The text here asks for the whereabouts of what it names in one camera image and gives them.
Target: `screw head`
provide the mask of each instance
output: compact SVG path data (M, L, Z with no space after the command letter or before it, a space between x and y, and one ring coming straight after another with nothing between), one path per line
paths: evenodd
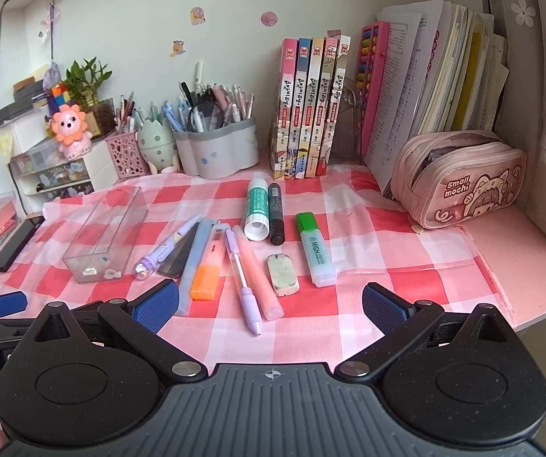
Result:
M370 373L370 366L368 366L366 363L362 363L361 361L345 361L341 364L339 369L345 376L351 376L354 378L366 376L368 373Z
M201 373L201 366L199 366L197 363L193 363L192 361L181 361L179 363L175 363L171 370L178 376L192 378Z

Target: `desk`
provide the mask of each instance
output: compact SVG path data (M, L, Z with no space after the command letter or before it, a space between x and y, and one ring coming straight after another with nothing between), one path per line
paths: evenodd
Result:
M546 237L516 205L463 224L510 300L518 329L546 318Z

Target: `orange highlighter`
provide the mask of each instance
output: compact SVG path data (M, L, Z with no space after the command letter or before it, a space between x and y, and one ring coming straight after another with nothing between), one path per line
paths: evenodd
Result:
M191 298L193 300L213 300L216 297L222 262L224 256L227 255L227 248L224 244L226 229L230 229L228 224L217 224L211 229L210 239L201 257L191 287Z

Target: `gray pen holder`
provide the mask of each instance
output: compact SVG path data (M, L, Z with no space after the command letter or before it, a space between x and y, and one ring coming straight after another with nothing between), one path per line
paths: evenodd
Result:
M259 162L255 118L203 133L174 132L174 137L187 175L215 180Z

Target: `red and white checkered cloth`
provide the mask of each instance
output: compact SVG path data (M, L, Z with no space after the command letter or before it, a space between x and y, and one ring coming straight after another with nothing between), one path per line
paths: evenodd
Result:
M134 280L132 265L195 214L231 226L241 223L247 185L253 177L271 180L266 171L243 171L221 181L181 174L127 181L142 188L149 206L125 274L120 280L77 284L62 255L102 193L45 205L45 224L0 274L0 294L21 290L35 317L44 304L61 300L74 308L94 300L132 300L158 283L154 275ZM448 311L470 312L481 302L497 307L516 326L508 299L459 227L414 233L400 206L382 197L366 168L336 166L325 177L277 181L283 192L286 243L253 243L262 260L285 253L294 262L300 291L280 298L284 317L265 322L255 337L245 324L228 260L216 299L193 302L190 317L173 317L159 335L210 369L216 363L299 363L326 361L333 369L382 336L362 311L364 286L379 282L404 299L431 299ZM315 214L328 241L339 278L336 286L316 288L310 280L294 215Z

